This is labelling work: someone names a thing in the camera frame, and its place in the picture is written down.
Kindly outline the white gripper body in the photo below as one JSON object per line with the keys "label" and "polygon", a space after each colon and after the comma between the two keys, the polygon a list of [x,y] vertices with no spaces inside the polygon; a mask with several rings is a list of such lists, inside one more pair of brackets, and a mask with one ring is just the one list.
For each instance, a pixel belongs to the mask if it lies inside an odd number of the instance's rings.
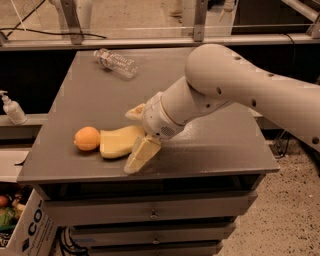
{"label": "white gripper body", "polygon": [[148,135],[161,140],[169,140],[184,127],[176,124],[166,113],[162,104],[162,92],[147,101],[142,111],[142,124]]}

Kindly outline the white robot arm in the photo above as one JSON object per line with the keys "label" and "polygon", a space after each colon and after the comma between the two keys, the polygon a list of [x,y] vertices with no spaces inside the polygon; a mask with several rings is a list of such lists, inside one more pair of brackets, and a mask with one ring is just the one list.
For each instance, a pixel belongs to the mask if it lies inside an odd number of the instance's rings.
{"label": "white robot arm", "polygon": [[145,135],[134,143],[125,172],[140,171],[163,140],[193,119],[232,103],[255,110],[320,151],[319,85],[269,73],[225,46],[206,44],[188,56],[183,77],[126,113],[142,122]]}

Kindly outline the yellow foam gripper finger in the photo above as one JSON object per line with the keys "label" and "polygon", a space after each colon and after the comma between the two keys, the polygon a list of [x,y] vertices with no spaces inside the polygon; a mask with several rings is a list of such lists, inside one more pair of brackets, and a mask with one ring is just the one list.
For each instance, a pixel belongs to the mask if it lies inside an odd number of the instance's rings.
{"label": "yellow foam gripper finger", "polygon": [[130,120],[138,120],[141,121],[142,120],[142,112],[144,110],[145,104],[139,104],[138,106],[128,110],[125,114],[125,116],[127,118],[129,118]]}
{"label": "yellow foam gripper finger", "polygon": [[161,149],[161,141],[153,136],[138,137],[124,167],[127,174],[141,170]]}

